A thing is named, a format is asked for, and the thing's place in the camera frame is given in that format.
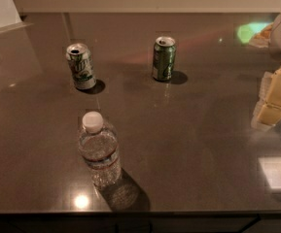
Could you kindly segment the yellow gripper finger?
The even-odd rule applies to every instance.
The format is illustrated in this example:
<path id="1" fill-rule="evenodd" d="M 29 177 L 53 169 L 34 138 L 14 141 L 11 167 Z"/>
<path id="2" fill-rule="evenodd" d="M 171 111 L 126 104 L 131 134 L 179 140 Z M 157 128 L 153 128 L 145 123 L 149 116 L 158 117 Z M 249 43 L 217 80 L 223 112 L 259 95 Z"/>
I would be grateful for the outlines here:
<path id="1" fill-rule="evenodd" d="M 265 72 L 261 81 L 259 101 L 253 112 L 251 126 L 267 131 L 281 120 L 281 67 Z"/>

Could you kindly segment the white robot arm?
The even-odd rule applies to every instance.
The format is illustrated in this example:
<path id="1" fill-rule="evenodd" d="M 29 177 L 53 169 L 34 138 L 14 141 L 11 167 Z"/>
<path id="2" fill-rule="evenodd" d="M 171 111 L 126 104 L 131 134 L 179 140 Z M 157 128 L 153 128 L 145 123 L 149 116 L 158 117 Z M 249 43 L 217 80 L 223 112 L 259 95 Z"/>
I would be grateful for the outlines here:
<path id="1" fill-rule="evenodd" d="M 268 48 L 270 56 L 280 63 L 280 67 L 273 73 L 263 74 L 259 101 L 251 121 L 253 128 L 267 131 L 281 120 L 281 13 L 274 22 L 255 34 L 249 44 Z"/>

